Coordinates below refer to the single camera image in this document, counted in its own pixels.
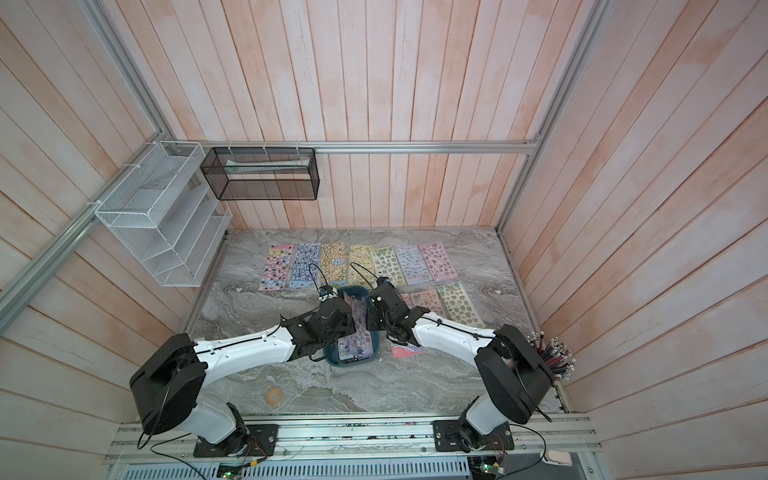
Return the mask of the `teal plastic storage box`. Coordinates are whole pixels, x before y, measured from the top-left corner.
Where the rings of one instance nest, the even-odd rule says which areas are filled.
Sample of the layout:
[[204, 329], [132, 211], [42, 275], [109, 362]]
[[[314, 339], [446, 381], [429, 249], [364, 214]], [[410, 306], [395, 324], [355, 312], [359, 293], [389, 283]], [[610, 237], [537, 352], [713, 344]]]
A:
[[368, 290], [362, 286], [346, 286], [338, 292], [351, 307], [355, 332], [325, 346], [325, 359], [329, 364], [340, 367], [370, 362], [379, 352], [380, 338], [377, 331], [367, 328], [371, 306]]

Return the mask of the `blue red character sheet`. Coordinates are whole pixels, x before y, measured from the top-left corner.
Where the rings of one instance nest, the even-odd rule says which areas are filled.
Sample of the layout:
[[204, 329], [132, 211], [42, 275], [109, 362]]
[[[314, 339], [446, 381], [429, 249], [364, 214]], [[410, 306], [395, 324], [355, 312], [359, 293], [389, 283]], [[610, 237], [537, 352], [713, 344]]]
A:
[[392, 345], [392, 355], [395, 359], [414, 357], [422, 354], [423, 352], [424, 350], [421, 347], [410, 345], [403, 346], [397, 344]]

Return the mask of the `pink food sticker sheet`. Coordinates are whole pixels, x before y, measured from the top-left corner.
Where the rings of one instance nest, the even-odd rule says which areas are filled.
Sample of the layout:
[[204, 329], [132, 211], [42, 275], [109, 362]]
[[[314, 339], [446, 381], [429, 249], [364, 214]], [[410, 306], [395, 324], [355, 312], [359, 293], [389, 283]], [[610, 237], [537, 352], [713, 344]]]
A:
[[424, 307], [440, 316], [447, 316], [445, 307], [435, 289], [414, 293], [402, 293], [401, 297], [409, 308], [416, 306]]

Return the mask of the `purple doll sticker sheet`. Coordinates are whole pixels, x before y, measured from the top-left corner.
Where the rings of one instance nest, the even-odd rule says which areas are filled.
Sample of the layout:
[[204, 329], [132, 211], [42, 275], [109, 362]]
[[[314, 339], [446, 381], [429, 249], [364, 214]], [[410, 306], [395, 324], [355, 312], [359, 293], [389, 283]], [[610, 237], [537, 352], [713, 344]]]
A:
[[367, 329], [367, 303], [364, 299], [344, 296], [350, 305], [355, 331], [337, 340], [338, 358], [341, 363], [367, 360], [374, 356], [372, 335]]

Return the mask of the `white green sticker sheet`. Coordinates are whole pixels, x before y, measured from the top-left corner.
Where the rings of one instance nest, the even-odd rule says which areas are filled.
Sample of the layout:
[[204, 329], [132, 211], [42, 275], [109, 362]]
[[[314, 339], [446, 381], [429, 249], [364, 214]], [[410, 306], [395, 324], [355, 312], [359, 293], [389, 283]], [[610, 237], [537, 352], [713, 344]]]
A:
[[396, 287], [406, 285], [405, 276], [393, 246], [375, 248], [372, 259], [379, 277], [387, 277]]

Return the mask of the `green panda sticker sheet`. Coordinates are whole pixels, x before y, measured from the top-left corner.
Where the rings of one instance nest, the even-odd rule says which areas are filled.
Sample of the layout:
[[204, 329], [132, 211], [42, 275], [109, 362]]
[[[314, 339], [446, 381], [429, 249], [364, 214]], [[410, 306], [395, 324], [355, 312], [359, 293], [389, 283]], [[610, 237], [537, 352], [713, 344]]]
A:
[[369, 244], [352, 244], [349, 253], [347, 283], [349, 285], [371, 286], [376, 283], [373, 251]]

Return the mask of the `lilac gem sticker sheet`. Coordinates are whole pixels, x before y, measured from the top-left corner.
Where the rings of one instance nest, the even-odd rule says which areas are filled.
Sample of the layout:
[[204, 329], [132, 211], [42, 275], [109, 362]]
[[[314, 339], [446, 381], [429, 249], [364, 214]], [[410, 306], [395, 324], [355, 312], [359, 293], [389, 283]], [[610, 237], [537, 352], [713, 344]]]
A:
[[418, 246], [396, 245], [395, 253], [408, 285], [418, 285], [432, 280]]

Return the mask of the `blue penguin sticker sheet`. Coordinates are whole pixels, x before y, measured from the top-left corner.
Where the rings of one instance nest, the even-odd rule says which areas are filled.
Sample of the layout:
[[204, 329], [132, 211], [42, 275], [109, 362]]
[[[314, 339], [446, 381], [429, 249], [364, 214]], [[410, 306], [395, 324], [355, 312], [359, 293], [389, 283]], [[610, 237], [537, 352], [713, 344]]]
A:
[[317, 264], [321, 256], [319, 243], [300, 243], [296, 246], [293, 268], [289, 280], [290, 289], [305, 289], [314, 285], [315, 270], [311, 264]]

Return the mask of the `pink character sticker sheet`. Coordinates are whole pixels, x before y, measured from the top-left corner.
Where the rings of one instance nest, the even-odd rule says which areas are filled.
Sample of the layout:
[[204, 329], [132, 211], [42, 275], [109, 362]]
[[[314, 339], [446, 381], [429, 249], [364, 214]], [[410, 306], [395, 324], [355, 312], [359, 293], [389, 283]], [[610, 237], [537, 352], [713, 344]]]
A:
[[441, 242], [421, 244], [419, 250], [435, 283], [451, 283], [459, 279], [458, 272]]

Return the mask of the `green cactus sticker sheet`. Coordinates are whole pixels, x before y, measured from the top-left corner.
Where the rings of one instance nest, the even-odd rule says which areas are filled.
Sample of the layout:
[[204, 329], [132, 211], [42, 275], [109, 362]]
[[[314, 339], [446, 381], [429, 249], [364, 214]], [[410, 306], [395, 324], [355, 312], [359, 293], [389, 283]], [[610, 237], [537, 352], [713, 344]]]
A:
[[461, 282], [438, 285], [437, 292], [447, 310], [447, 318], [471, 327], [485, 327]]

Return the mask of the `yellow animal sticker sheet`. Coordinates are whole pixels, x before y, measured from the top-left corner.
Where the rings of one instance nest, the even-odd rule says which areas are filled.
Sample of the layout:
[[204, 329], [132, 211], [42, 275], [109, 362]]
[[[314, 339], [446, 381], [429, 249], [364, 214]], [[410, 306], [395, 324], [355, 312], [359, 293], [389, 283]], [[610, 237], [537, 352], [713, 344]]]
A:
[[344, 242], [321, 245], [320, 269], [323, 281], [334, 287], [347, 284], [346, 244]]

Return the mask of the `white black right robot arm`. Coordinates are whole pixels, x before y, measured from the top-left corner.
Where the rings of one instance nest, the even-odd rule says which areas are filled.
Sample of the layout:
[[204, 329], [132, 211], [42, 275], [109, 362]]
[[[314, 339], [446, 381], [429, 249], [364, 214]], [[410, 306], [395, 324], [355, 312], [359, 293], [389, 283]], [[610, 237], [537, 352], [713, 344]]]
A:
[[386, 277], [369, 292], [367, 328], [384, 331], [401, 346], [431, 348], [476, 366], [486, 392], [456, 420], [433, 424], [439, 451], [479, 450], [494, 441], [497, 429], [526, 424], [553, 387], [555, 376], [520, 330], [469, 327], [421, 306], [410, 308]]

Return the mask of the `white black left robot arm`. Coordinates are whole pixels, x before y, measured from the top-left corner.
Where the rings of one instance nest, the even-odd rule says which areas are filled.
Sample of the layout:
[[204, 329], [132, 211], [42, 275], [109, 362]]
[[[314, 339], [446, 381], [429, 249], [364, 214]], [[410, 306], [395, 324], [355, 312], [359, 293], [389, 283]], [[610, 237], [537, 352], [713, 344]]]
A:
[[239, 410], [231, 403], [219, 408], [200, 400], [201, 390], [245, 370], [310, 357], [354, 332], [351, 306], [326, 295], [317, 308], [262, 332], [216, 341], [176, 334], [129, 381], [142, 438], [178, 429], [225, 456], [239, 454], [251, 442]]

